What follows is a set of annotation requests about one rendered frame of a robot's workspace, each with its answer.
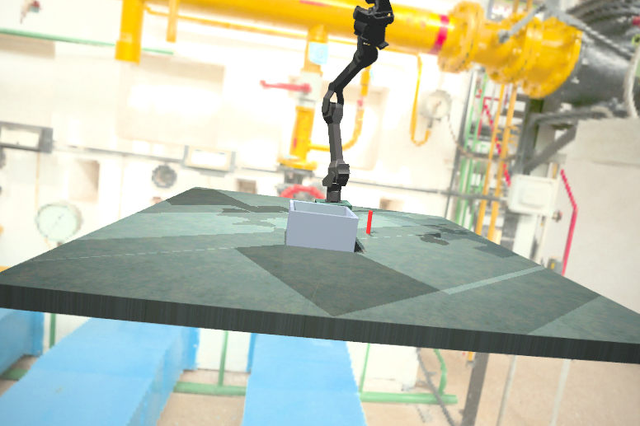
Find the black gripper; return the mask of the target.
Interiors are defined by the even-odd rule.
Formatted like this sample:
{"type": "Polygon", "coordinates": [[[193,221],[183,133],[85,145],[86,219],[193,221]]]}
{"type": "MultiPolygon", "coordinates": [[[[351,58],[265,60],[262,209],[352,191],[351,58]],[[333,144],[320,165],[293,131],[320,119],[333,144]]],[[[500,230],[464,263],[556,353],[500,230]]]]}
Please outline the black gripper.
{"type": "Polygon", "coordinates": [[[394,21],[393,9],[389,0],[365,0],[369,7],[369,12],[373,14],[373,24],[369,28],[372,31],[380,32],[388,27],[394,21]],[[389,14],[389,15],[388,15],[389,14]]]}

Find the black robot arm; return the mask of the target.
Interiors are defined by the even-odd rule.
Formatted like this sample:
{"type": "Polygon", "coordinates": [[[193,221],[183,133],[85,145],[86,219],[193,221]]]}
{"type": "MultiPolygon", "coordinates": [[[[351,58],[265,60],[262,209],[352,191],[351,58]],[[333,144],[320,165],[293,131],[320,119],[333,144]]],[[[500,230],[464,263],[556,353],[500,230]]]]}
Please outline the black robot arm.
{"type": "Polygon", "coordinates": [[[346,186],[350,178],[350,165],[343,160],[341,143],[341,120],[343,118],[344,87],[362,70],[374,64],[379,58],[379,50],[385,49],[389,43],[385,41],[386,29],[375,32],[369,28],[373,24],[373,14],[369,9],[356,5],[353,12],[357,50],[352,61],[328,85],[322,100],[322,117],[327,123],[331,162],[322,186],[327,187],[327,203],[342,203],[341,187],[346,186]],[[337,102],[330,101],[336,93],[337,102]]]}

